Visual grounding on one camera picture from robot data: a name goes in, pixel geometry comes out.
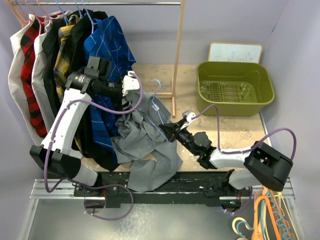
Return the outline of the light blue hanger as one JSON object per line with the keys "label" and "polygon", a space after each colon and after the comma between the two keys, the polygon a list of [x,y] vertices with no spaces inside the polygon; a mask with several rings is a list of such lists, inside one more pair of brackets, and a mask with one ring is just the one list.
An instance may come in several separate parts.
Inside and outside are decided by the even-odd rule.
{"label": "light blue hanger", "polygon": [[148,99],[148,105],[149,107],[155,112],[157,115],[158,120],[154,121],[153,118],[149,118],[148,116],[145,116],[148,121],[155,127],[156,130],[163,136],[163,138],[169,143],[173,144],[172,142],[169,141],[168,137],[164,134],[164,132],[160,129],[159,125],[164,125],[168,118],[167,118],[167,113],[168,109],[164,105],[164,103],[156,97],[156,94],[159,93],[159,91],[162,88],[161,82],[158,79],[152,79],[152,82],[157,82],[158,83],[158,89],[154,91],[153,94],[149,96]]}

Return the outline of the grey shirt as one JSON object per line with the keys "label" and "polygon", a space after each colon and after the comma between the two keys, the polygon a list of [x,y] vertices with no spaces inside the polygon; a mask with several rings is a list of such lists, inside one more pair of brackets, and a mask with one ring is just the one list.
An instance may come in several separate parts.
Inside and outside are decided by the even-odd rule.
{"label": "grey shirt", "polygon": [[[149,107],[150,93],[144,93],[139,106],[131,113],[120,115],[115,123],[118,136],[111,142],[119,164],[131,162],[127,187],[136,192],[159,188],[175,175],[183,161],[177,153],[177,144],[169,144],[146,116],[158,120]],[[167,122],[171,113],[167,113]]]}

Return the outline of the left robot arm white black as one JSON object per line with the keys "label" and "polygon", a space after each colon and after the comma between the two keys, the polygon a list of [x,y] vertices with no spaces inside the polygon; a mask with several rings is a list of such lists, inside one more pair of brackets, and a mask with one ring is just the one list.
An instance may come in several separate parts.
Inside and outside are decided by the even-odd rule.
{"label": "left robot arm white black", "polygon": [[51,129],[39,146],[33,145],[30,156],[43,170],[44,180],[48,173],[85,185],[91,196],[98,196],[103,191],[103,184],[98,180],[98,173],[81,162],[82,155],[72,149],[72,143],[83,114],[89,105],[107,113],[124,115],[133,112],[142,101],[128,110],[115,111],[92,101],[96,95],[105,97],[125,97],[129,92],[142,92],[142,83],[137,74],[130,70],[120,83],[105,81],[109,63],[105,58],[90,56],[88,64],[72,72],[65,84],[62,104]]}

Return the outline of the blue plaid shirt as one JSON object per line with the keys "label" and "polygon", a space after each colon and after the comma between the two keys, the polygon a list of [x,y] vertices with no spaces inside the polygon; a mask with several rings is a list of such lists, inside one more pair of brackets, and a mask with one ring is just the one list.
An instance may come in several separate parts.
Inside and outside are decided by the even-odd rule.
{"label": "blue plaid shirt", "polygon": [[[89,57],[102,57],[108,60],[107,75],[105,80],[118,83],[122,76],[132,70],[136,62],[122,28],[115,16],[106,19],[96,19],[95,31],[84,41],[84,53]],[[118,136],[116,121],[118,116],[103,111],[93,105],[89,106],[93,141],[108,151],[117,163],[117,156],[113,149],[111,137]]]}

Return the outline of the yellow plaid shirt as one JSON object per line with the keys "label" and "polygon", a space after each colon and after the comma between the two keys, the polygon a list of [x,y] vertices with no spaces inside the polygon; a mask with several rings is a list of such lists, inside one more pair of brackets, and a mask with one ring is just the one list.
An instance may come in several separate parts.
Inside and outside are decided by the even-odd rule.
{"label": "yellow plaid shirt", "polygon": [[70,40],[71,30],[79,21],[80,17],[76,14],[72,14],[68,19],[67,25],[58,30],[59,50],[53,68],[53,75],[56,84],[56,92],[60,103],[62,103],[64,98],[64,92],[66,89],[65,85],[67,83],[71,60],[74,54]]}

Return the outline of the black dark shirt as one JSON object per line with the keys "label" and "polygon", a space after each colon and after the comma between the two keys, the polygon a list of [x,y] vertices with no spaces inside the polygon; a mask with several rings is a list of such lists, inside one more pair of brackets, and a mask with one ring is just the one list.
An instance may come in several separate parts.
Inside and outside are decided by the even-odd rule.
{"label": "black dark shirt", "polygon": [[57,90],[56,90],[54,67],[56,64],[56,60],[57,60],[57,56],[60,48],[58,31],[61,27],[64,27],[64,26],[65,26],[65,23],[63,19],[53,19],[52,27],[48,31],[41,45],[46,57],[43,83],[44,83],[45,92],[48,97],[49,105],[54,117],[57,116],[61,106],[61,103],[57,94]]}

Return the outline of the beige shirt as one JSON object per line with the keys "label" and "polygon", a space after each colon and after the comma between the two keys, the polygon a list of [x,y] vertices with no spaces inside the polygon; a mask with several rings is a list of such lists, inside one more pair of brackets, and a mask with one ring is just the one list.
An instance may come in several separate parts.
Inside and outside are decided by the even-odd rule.
{"label": "beige shirt", "polygon": [[23,120],[26,124],[26,128],[30,134],[30,137],[32,138],[33,144],[39,145],[43,139],[40,136],[38,136],[35,128],[30,123],[31,118],[27,97],[23,89],[23,83],[21,81],[21,72],[25,60],[25,56],[21,47],[21,39],[24,33],[31,27],[31,25],[32,24],[29,22],[21,30],[19,30],[10,37],[13,52],[13,60],[8,73],[8,87],[12,99],[14,100],[23,117]]}

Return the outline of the red plaid shirt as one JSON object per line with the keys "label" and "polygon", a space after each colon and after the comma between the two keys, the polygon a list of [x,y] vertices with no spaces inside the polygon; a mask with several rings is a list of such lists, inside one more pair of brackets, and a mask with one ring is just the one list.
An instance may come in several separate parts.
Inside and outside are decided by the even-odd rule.
{"label": "red plaid shirt", "polygon": [[42,25],[35,20],[23,34],[20,46],[24,55],[24,61],[20,74],[23,91],[26,96],[28,111],[30,114],[30,124],[35,129],[36,134],[44,138],[47,135],[45,122],[32,89],[32,71],[35,63],[34,43],[36,37],[41,33]]}

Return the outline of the yellow hanger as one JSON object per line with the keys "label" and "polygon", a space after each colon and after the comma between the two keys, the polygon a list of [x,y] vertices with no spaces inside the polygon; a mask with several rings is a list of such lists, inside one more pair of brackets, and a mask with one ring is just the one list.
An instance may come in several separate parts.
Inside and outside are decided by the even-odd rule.
{"label": "yellow hanger", "polygon": [[272,214],[275,219],[281,240],[299,240],[298,231],[291,217],[289,207],[281,192],[267,190],[266,196],[270,201]]}

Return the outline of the pink hanger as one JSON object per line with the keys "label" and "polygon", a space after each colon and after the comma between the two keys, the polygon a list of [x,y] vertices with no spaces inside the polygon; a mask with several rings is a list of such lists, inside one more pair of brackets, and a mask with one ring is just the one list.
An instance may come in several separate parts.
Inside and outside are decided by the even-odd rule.
{"label": "pink hanger", "polygon": [[[47,24],[52,24],[53,22],[51,17],[42,7],[42,3],[40,0],[34,0],[33,2],[29,2],[28,0],[23,0],[22,2],[19,2],[18,0],[5,0],[5,3],[10,8],[10,10],[12,11],[12,13],[14,14],[14,16],[16,17],[16,19],[22,27],[26,27],[27,24],[32,24],[34,21],[37,21],[39,25],[43,26],[46,26]],[[31,20],[29,14],[24,11],[24,9],[22,8],[23,4],[27,6],[27,8],[30,10],[31,15],[34,16],[34,20]],[[33,10],[32,5],[39,7],[44,13],[44,16],[38,16]]]}

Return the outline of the olive green plastic bin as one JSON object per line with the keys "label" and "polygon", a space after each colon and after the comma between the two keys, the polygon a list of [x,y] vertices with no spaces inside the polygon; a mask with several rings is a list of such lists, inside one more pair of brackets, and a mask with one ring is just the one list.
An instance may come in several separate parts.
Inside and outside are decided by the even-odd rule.
{"label": "olive green plastic bin", "polygon": [[220,116],[251,117],[275,98],[267,70],[258,63],[206,61],[196,69],[196,106],[217,105]]}

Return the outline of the small whiteboard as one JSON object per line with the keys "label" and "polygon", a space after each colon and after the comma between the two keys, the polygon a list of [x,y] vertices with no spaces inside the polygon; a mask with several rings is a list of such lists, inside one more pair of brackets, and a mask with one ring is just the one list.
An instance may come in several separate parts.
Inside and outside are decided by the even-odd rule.
{"label": "small whiteboard", "polygon": [[258,43],[212,42],[209,46],[210,62],[259,63],[263,46]]}

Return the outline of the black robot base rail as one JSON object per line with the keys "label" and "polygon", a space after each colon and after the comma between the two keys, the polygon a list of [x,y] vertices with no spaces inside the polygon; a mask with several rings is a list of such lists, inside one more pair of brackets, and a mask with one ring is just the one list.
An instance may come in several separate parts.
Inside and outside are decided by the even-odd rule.
{"label": "black robot base rail", "polygon": [[102,189],[89,189],[70,181],[62,181],[57,188],[48,193],[42,179],[35,180],[31,199],[85,199],[106,200],[107,208],[119,208],[122,204],[175,204],[205,205],[207,207],[226,207],[238,209],[241,201],[252,193],[249,187],[232,190],[225,184],[225,171],[185,171],[177,172],[159,188],[149,192],[126,191],[129,172],[100,172],[98,185],[110,185]]}

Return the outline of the wooden clothes rack frame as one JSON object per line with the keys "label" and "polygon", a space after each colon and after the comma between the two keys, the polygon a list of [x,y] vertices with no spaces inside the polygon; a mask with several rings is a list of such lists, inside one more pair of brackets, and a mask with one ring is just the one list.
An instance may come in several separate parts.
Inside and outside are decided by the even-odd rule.
{"label": "wooden clothes rack frame", "polygon": [[179,19],[178,19],[178,29],[177,29],[177,38],[176,38],[176,51],[175,51],[175,62],[174,62],[174,74],[171,79],[171,91],[170,92],[160,92],[157,93],[158,97],[161,99],[170,99],[172,104],[172,117],[176,117],[176,83],[178,75],[178,65],[181,49],[181,39],[182,39],[182,30],[183,30],[183,21],[184,21],[184,12],[185,12],[185,0],[176,1],[182,2],[179,6]]}

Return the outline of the metal clothes rail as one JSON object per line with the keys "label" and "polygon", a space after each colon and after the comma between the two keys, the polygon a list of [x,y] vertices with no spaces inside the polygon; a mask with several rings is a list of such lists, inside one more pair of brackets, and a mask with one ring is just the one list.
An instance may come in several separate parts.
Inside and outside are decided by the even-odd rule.
{"label": "metal clothes rail", "polygon": [[47,1],[43,2],[27,2],[24,1],[9,1],[12,5],[30,5],[30,6],[75,6],[77,5],[86,5],[86,6],[181,6],[182,2],[56,2],[56,1]]}

